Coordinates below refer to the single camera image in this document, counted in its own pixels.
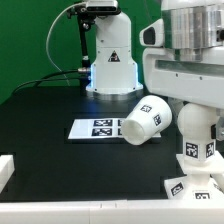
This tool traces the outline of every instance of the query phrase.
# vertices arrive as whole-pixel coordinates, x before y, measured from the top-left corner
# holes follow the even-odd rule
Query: white paper sheet
[[[77,119],[68,139],[123,138],[121,124],[124,118]]]

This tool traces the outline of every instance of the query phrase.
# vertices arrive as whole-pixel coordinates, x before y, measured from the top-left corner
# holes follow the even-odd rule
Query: black cable
[[[41,78],[40,82],[36,82],[34,87],[38,87],[42,83],[42,81],[41,81],[42,79],[49,79],[49,78],[52,78],[52,77],[55,77],[58,75],[65,75],[65,74],[71,74],[71,73],[77,73],[77,72],[78,72],[78,69],[51,73],[51,74],[46,75],[43,78]]]
[[[13,92],[12,92],[12,95],[15,95],[15,93],[21,89],[23,86],[26,86],[26,85],[30,85],[30,84],[33,84],[33,83],[38,83],[38,82],[53,82],[53,81],[64,81],[64,80],[73,80],[73,79],[78,79],[78,80],[88,80],[88,77],[86,76],[80,76],[80,77],[74,77],[74,78],[60,78],[60,79],[40,79],[40,80],[33,80],[33,81],[29,81],[29,82],[25,82],[21,85],[19,85],[18,87],[16,87]]]

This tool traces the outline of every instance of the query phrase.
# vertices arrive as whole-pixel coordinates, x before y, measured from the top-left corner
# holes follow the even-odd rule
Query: white cylinder
[[[168,104],[157,96],[146,96],[125,119],[121,132],[127,142],[141,145],[167,128],[171,121]]]
[[[187,104],[178,116],[178,128],[183,135],[184,159],[195,165],[206,165],[215,156],[216,141],[211,136],[211,126],[216,124],[216,109]]]

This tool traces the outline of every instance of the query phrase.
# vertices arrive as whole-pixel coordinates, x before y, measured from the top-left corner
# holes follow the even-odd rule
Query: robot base
[[[193,179],[204,179],[203,184],[194,183]],[[169,199],[224,199],[224,194],[210,175],[201,176],[188,175],[186,177],[176,178],[165,181],[165,189]]]
[[[100,93],[96,91],[89,91],[88,89],[86,92],[88,97],[92,97],[99,100],[107,100],[107,101],[130,100],[130,99],[140,98],[143,96],[143,88],[140,88],[132,92],[117,93],[117,94]]]
[[[177,155],[177,160],[187,176],[165,181],[169,199],[224,199],[222,189],[210,178],[210,173],[224,173],[224,159],[218,151],[215,157],[204,166],[195,166]]]

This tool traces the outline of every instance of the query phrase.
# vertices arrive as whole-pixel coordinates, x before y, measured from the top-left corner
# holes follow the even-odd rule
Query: warning label
[[[113,53],[110,56],[108,62],[120,62],[120,59],[119,59],[116,51],[113,51]]]

